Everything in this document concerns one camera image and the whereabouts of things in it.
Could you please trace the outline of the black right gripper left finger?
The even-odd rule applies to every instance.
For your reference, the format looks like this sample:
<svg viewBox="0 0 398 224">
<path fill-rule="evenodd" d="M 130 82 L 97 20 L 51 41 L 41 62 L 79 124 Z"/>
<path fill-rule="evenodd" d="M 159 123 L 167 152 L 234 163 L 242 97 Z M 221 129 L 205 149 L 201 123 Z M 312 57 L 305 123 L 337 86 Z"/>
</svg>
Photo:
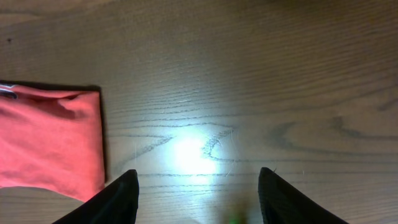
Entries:
<svg viewBox="0 0 398 224">
<path fill-rule="evenodd" d="M 138 201 L 137 172 L 130 169 L 54 224 L 135 224 Z"/>
</svg>

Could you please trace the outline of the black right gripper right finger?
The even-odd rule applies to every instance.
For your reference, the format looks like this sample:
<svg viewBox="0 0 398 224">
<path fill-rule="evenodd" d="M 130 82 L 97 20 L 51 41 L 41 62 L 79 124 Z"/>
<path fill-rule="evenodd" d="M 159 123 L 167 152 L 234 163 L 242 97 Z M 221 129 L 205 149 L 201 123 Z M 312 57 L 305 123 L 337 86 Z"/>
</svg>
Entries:
<svg viewBox="0 0 398 224">
<path fill-rule="evenodd" d="M 266 224 L 348 224 L 267 167 L 260 171 L 258 194 Z"/>
</svg>

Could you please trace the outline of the red t-shirt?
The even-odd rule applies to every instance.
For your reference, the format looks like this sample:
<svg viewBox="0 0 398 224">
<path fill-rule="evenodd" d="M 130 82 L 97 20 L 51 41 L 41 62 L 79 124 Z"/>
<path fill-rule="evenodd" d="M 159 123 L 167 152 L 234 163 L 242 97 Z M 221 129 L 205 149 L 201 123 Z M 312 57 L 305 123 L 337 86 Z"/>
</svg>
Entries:
<svg viewBox="0 0 398 224">
<path fill-rule="evenodd" d="M 1 85 L 1 187 L 87 201 L 104 189 L 100 94 Z"/>
</svg>

